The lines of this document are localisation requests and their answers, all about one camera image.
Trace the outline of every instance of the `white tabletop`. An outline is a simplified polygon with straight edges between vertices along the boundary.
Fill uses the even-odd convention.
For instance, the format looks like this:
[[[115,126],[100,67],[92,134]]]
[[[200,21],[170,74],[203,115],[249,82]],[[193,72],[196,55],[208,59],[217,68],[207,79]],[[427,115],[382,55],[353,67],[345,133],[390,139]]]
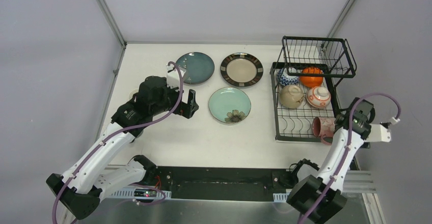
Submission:
[[[213,76],[201,85],[185,85],[196,91],[200,108],[191,119],[171,115],[144,129],[141,137],[129,144],[111,162],[124,165],[133,156],[143,154],[156,165],[202,167],[288,168],[303,158],[321,164],[330,147],[321,143],[281,142],[275,140],[275,118],[270,67],[276,62],[280,45],[213,44],[129,44],[113,91],[104,128],[117,108],[128,100],[147,76],[166,76],[166,63],[188,52],[202,52],[215,64]],[[244,88],[252,109],[248,117],[235,125],[217,121],[208,109],[210,96],[230,85],[222,79],[220,64],[235,52],[247,52],[264,66],[264,76],[255,85]]]

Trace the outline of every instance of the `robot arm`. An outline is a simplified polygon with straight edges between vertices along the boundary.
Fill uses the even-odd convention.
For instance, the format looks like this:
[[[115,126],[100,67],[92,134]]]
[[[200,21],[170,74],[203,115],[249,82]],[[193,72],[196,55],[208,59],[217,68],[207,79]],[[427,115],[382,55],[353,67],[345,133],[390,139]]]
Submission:
[[[144,127],[140,125],[153,121],[154,116],[172,110],[175,106],[181,81],[172,67],[167,66],[167,70],[167,77],[149,76],[140,84],[139,91],[117,109],[102,136],[76,164],[61,175],[51,174],[46,180],[53,193],[58,195],[71,179],[60,201],[77,219],[89,216],[103,199],[118,189],[152,179],[149,172],[155,165],[143,155],[135,156],[126,166],[109,174],[101,175],[101,172],[127,144],[141,135]],[[181,102],[173,113],[189,119],[198,108],[195,91],[190,90],[187,103]],[[129,127],[132,128],[110,137]],[[82,162],[85,162],[84,165],[76,172]]]
[[[354,108],[358,100],[351,103],[344,115],[336,117],[333,143],[321,168],[316,170],[316,164],[303,160],[293,170],[299,181],[292,188],[287,203],[314,223],[325,223],[344,207],[343,181],[357,150],[365,142],[391,140],[390,124],[369,124],[374,119],[373,104],[363,100]],[[350,112],[353,112],[353,131],[347,146]]]

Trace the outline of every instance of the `gray wall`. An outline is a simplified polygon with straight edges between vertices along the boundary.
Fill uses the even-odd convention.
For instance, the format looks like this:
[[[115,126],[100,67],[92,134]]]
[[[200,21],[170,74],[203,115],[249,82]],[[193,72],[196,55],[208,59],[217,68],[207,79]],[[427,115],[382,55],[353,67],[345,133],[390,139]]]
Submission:
[[[0,223],[50,223],[45,180],[94,140],[120,51],[95,0],[0,0]]]
[[[358,154],[373,171],[387,223],[430,223],[432,0],[358,0],[337,35],[348,39],[359,66],[338,90],[344,104],[379,91],[402,105],[393,141]],[[371,102],[376,122],[396,112],[390,100]]]
[[[127,41],[280,44],[326,36],[346,0],[106,0]]]

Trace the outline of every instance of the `blue and white bowl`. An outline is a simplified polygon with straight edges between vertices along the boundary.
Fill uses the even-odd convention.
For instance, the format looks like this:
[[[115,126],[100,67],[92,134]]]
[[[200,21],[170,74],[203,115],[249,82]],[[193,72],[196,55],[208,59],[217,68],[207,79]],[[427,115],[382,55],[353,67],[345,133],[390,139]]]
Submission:
[[[293,67],[288,67],[289,72],[296,73],[297,70]],[[297,85],[299,84],[300,78],[298,76],[288,75],[286,69],[280,69],[278,72],[278,81],[281,86]]]

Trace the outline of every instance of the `black wire dish rack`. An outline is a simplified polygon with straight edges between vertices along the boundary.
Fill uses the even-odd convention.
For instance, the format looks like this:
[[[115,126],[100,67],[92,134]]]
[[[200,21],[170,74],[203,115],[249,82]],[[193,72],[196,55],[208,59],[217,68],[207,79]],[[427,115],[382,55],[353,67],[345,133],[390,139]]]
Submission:
[[[322,74],[303,74],[307,67],[317,67]],[[282,106],[279,93],[277,74],[280,69],[286,69],[292,76],[323,77],[322,87],[331,94],[331,103],[326,108],[314,108],[306,99],[295,109]],[[270,70],[272,78],[273,101],[276,121],[276,140],[291,142],[320,142],[312,133],[312,122],[315,117],[334,118],[343,110],[339,108],[336,87],[344,78],[356,75],[357,64],[349,47],[348,41],[336,38],[287,37],[282,38],[282,49],[277,62],[273,62]],[[301,82],[306,96],[309,88]]]

